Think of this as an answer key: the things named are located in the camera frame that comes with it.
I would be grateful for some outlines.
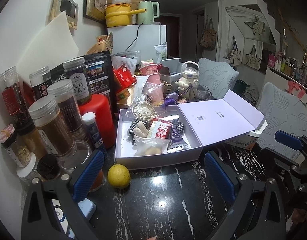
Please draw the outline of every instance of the white cutting board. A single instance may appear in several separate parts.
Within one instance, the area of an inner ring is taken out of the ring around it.
[[[17,72],[30,85],[29,74],[44,66],[53,69],[78,56],[65,11],[53,19],[31,42],[19,60]]]

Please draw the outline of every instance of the leaf pattern cushion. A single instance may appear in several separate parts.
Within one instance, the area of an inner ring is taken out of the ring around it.
[[[258,110],[268,123],[257,140],[261,148],[269,147],[296,160],[300,152],[276,142],[275,133],[282,130],[294,136],[307,136],[307,110],[303,103],[298,97],[280,90],[272,83],[266,83]]]
[[[222,99],[236,84],[239,72],[226,62],[215,62],[206,58],[199,60],[198,84],[208,87],[216,99]]]

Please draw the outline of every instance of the hanging bag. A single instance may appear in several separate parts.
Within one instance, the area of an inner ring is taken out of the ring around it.
[[[232,66],[238,66],[241,64],[242,53],[238,50],[237,43],[235,40],[235,36],[233,36],[233,46],[230,54],[230,64]]]
[[[199,44],[209,50],[216,48],[216,31],[213,28],[212,18],[208,23],[208,18],[206,20],[205,29],[203,30],[203,36]]]
[[[252,68],[255,68],[257,70],[259,70],[260,68],[260,61],[261,61],[261,58],[258,58],[257,57],[257,53],[256,53],[256,46],[254,45],[252,47],[252,51],[250,52],[250,54],[247,54],[248,56],[248,63],[247,65],[249,67],[252,67]]]

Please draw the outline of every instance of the refrigerator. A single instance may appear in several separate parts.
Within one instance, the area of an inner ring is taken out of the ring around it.
[[[152,59],[157,63],[154,46],[166,42],[166,26],[159,23],[112,27],[108,28],[108,34],[110,32],[112,32],[113,36],[112,54],[125,51],[141,51],[142,61]]]

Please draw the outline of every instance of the yellow lemon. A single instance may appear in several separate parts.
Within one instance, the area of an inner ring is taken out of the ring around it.
[[[128,169],[121,164],[112,166],[108,171],[108,182],[113,187],[126,188],[130,183],[130,179]]]

